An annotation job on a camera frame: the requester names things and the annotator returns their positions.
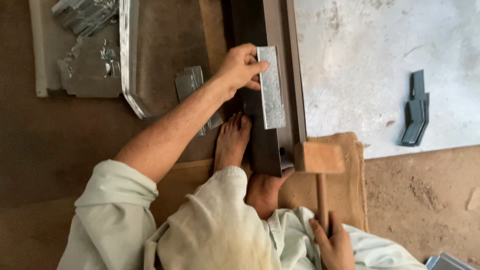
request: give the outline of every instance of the white clothing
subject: white clothing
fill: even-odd
[[[158,192],[126,164],[99,163],[75,202],[58,269],[320,269],[307,208],[278,209],[267,221],[246,205],[247,176],[216,172],[158,230],[149,210]],[[426,269],[402,246],[344,225],[360,269]]]

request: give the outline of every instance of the hand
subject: hand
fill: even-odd
[[[212,80],[217,80],[227,90],[227,100],[231,99],[237,89],[248,87],[260,90],[258,73],[268,69],[267,61],[257,62],[257,47],[251,43],[243,44],[228,51],[218,72]]]
[[[320,246],[322,260],[328,270],[355,270],[352,244],[348,233],[333,212],[329,212],[332,236],[327,238],[317,219],[310,219],[313,234]]]

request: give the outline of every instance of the forearm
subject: forearm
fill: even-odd
[[[227,100],[219,80],[211,80],[125,145],[115,160],[156,183],[171,169],[190,140]]]

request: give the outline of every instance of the metal strip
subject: metal strip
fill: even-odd
[[[268,61],[270,66],[260,73],[260,89],[265,129],[285,127],[281,85],[275,46],[257,47],[258,61]]]
[[[137,95],[139,0],[120,0],[120,67],[125,99],[140,119],[151,117]]]
[[[300,73],[300,57],[297,41],[297,25],[295,21],[295,4],[294,0],[287,0],[287,16],[288,16],[288,32],[290,34],[290,52],[292,63],[288,65],[291,67],[293,74],[293,87],[295,91],[290,92],[291,103],[295,103],[295,111],[291,111],[292,118],[291,124],[292,128],[298,130],[297,133],[294,133],[293,140],[295,142],[303,143],[307,138],[307,129],[305,122],[305,108],[303,106],[303,89],[301,84],[301,73]]]

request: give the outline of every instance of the metal scrap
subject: metal scrap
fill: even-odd
[[[78,98],[117,98],[122,93],[120,49],[99,37],[78,37],[58,60],[63,89]]]
[[[51,10],[54,15],[66,12],[63,27],[79,37],[87,37],[111,23],[119,7],[119,0],[60,0]]]

